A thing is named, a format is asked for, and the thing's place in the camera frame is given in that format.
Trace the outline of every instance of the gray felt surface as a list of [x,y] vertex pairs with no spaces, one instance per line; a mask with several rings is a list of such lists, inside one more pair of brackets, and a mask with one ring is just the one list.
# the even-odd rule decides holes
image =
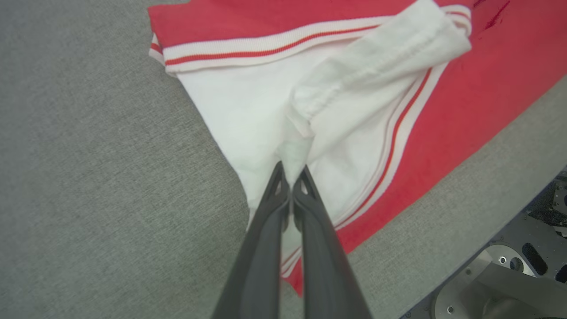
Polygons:
[[[164,2],[0,2],[0,318],[211,314],[248,213],[147,56],[146,8]],[[350,255],[376,318],[429,293],[567,163],[566,87]],[[282,318],[301,316],[284,285]]]

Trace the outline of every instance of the garment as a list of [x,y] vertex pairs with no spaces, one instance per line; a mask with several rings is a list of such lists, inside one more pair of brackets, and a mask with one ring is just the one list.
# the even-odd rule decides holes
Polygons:
[[[251,218],[277,161],[291,179],[307,163],[350,251],[567,72],[561,2],[437,4],[157,6],[150,55],[195,102]],[[299,291],[300,234],[282,242],[282,275]]]

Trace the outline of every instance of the white fabric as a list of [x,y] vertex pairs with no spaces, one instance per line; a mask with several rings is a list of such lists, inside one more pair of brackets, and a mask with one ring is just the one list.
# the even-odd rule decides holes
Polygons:
[[[446,63],[469,49],[464,30],[432,0],[418,0],[358,40],[322,44],[268,64],[177,77],[238,174],[251,218],[282,159],[291,183],[309,164],[339,225],[364,212],[356,209],[382,174],[380,187],[387,187]],[[301,255],[300,245],[300,234],[289,227],[282,241],[284,275]]]

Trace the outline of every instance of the red stripe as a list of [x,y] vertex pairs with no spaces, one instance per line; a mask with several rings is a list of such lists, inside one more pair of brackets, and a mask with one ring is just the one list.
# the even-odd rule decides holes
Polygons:
[[157,44],[155,44],[155,43],[152,43],[150,48],[151,48],[152,50],[158,51],[159,53],[163,54],[163,52],[162,52],[162,47],[160,47],[159,45],[157,45]]
[[184,57],[176,58],[176,59],[173,59],[173,60],[167,60],[166,65],[173,65],[173,64],[191,62],[191,61],[196,61],[196,60],[216,60],[216,59],[220,59],[220,58],[229,58],[229,57],[268,56],[268,55],[280,53],[280,52],[285,51],[287,49],[296,47],[299,44],[302,44],[304,42],[307,42],[309,40],[312,40],[312,39],[315,39],[315,38],[318,38],[318,37],[370,30],[370,29],[376,28],[377,26],[379,26],[379,25],[369,26],[369,27],[364,27],[364,28],[349,29],[349,30],[328,31],[328,32],[315,33],[313,35],[299,39],[296,42],[293,42],[291,44],[285,45],[285,46],[277,48],[277,49],[267,50],[267,51],[231,52],[231,53],[218,53],[218,54],[195,54],[195,55],[192,55],[192,56],[184,56]]
[[[396,126],[394,126],[394,128],[393,128],[392,148],[390,150],[390,153],[388,154],[388,160],[386,161],[386,167],[384,168],[384,171],[382,172],[380,179],[378,179],[378,183],[376,183],[376,185],[372,189],[372,192],[370,192],[370,195],[366,198],[366,200],[354,212],[355,214],[358,211],[360,211],[362,209],[362,207],[364,207],[364,205],[366,205],[366,203],[368,203],[368,201],[374,195],[374,193],[376,192],[376,190],[378,189],[380,184],[382,184],[382,181],[384,181],[384,177],[386,177],[386,172],[388,171],[388,168],[390,167],[390,163],[392,162],[393,149],[394,149],[394,146],[396,144],[397,130],[400,128],[400,124],[401,124],[402,120],[404,119],[405,115],[408,113],[409,109],[412,108],[412,105],[416,101],[417,97],[421,94],[421,91],[423,90],[425,83],[427,82],[427,80],[429,78],[430,73],[431,73],[431,69],[427,70],[427,73],[425,74],[425,78],[423,79],[423,81],[421,81],[421,84],[420,84],[419,88],[417,89],[416,93],[413,95],[412,99],[409,101],[408,105],[405,106],[404,111],[400,114],[400,117],[397,119]],[[347,221],[349,221],[349,219],[344,220],[342,223],[338,224],[337,227],[342,226]]]
[[456,14],[456,15],[461,15],[461,16],[463,16],[463,17],[467,18],[467,20],[469,20],[469,21],[471,20],[471,18],[469,18],[469,16],[468,16],[468,15],[466,15],[466,14],[464,14],[464,13],[462,13],[462,12],[456,12],[456,11],[454,11],[454,12],[453,12],[453,11],[451,11],[451,12],[447,12],[447,13],[448,13],[448,14]]

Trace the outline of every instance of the red fabric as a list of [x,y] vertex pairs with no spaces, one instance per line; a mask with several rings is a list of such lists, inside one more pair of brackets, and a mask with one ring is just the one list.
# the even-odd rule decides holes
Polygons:
[[[472,50],[450,63],[384,195],[338,231],[349,253],[423,196],[567,74],[567,1],[480,0]],[[286,279],[302,293],[301,262]]]
[[[395,15],[414,0],[191,0],[150,7],[151,28],[162,48],[211,40],[260,37],[308,24]],[[471,0],[437,0],[440,6]]]

